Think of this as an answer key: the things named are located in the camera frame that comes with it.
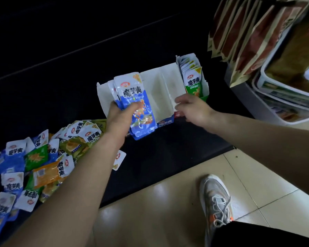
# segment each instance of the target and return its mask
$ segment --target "forearm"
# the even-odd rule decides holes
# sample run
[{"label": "forearm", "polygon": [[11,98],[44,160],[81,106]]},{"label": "forearm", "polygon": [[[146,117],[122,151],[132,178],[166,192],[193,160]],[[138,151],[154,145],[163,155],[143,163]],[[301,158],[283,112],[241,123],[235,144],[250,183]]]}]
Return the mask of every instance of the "forearm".
[{"label": "forearm", "polygon": [[5,246],[84,246],[118,150],[110,135],[103,135]]},{"label": "forearm", "polygon": [[207,130],[309,194],[309,131],[233,114],[214,116]]}]

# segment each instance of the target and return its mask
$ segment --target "leg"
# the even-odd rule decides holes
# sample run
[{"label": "leg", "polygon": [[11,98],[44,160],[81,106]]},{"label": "leg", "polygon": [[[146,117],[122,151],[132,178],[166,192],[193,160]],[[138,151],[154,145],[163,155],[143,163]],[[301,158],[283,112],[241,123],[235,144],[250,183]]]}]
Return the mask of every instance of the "leg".
[{"label": "leg", "polygon": [[200,184],[200,201],[206,216],[205,246],[224,246],[233,242],[243,246],[309,246],[309,238],[279,229],[232,222],[231,196],[215,175],[208,175]]}]

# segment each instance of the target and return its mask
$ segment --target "tile floor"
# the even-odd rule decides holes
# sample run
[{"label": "tile floor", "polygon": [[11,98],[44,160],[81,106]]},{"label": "tile floor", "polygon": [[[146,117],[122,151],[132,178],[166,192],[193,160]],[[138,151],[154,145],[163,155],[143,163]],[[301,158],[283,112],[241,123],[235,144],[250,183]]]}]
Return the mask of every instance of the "tile floor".
[{"label": "tile floor", "polygon": [[87,246],[204,246],[208,173],[225,183],[237,221],[309,237],[309,196],[235,149],[101,208]]}]

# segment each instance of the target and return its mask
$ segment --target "person's left hand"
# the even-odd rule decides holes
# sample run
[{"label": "person's left hand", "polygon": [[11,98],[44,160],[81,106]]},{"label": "person's left hand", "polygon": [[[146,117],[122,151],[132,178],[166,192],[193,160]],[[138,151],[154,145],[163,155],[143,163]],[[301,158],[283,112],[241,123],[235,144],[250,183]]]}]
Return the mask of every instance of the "person's left hand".
[{"label": "person's left hand", "polygon": [[132,116],[138,109],[142,109],[141,102],[133,102],[123,111],[114,101],[111,102],[106,120],[106,134],[110,134],[117,141],[119,148],[124,144],[125,136],[132,123]]}]

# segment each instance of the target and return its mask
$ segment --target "hand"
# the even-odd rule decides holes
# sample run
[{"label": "hand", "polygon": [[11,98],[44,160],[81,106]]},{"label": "hand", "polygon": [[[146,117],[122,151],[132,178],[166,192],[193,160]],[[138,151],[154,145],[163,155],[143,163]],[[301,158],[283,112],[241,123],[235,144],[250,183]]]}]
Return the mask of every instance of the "hand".
[{"label": "hand", "polygon": [[218,113],[217,111],[213,110],[199,97],[188,93],[177,97],[175,102],[179,103],[175,109],[182,111],[188,121],[211,131],[208,128],[210,126],[210,120]]},{"label": "hand", "polygon": [[116,140],[119,148],[124,144],[134,112],[140,108],[142,108],[141,102],[133,102],[121,111],[114,101],[111,102],[105,134],[110,134]]}]

